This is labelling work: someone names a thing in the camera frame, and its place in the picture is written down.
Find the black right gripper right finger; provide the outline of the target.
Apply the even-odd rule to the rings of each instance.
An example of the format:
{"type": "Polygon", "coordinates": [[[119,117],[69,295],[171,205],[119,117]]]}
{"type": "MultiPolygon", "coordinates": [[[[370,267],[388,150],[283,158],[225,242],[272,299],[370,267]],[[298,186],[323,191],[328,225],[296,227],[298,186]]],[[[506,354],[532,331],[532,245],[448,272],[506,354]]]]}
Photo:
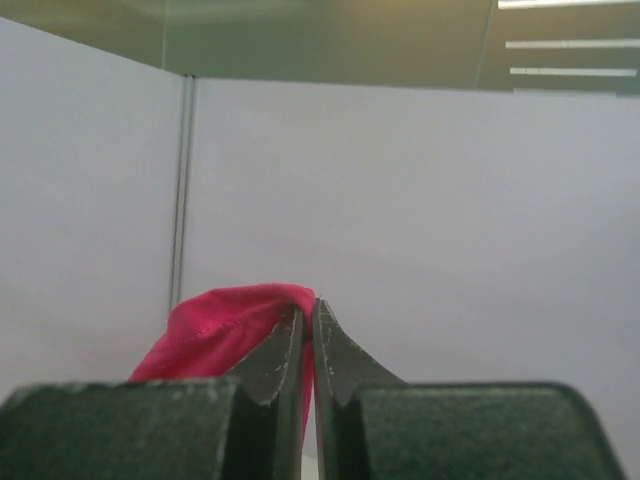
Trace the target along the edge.
{"type": "Polygon", "coordinates": [[[312,311],[312,343],[319,477],[367,479],[369,460],[358,391],[406,382],[356,343],[320,298],[312,311]]]}

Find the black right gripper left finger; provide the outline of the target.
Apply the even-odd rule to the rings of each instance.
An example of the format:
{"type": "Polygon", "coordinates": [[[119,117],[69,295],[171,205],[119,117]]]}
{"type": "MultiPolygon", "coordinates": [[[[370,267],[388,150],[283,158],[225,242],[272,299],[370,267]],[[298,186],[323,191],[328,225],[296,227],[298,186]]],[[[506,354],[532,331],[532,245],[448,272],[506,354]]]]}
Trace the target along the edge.
{"type": "Polygon", "coordinates": [[[226,479],[299,479],[304,430],[304,316],[287,307],[227,374],[239,382],[227,433],[226,479]]]}

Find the pink t shirt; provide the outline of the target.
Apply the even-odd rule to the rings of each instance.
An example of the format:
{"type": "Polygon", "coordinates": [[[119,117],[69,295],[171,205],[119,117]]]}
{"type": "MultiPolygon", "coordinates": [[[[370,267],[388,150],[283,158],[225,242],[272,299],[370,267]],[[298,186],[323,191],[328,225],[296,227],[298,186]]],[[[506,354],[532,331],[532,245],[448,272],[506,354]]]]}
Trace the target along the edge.
{"type": "Polygon", "coordinates": [[[130,381],[151,395],[139,479],[226,479],[224,457],[239,382],[228,372],[262,342],[287,307],[304,316],[304,430],[313,385],[315,293],[292,284],[209,290],[178,304],[130,381]]]}

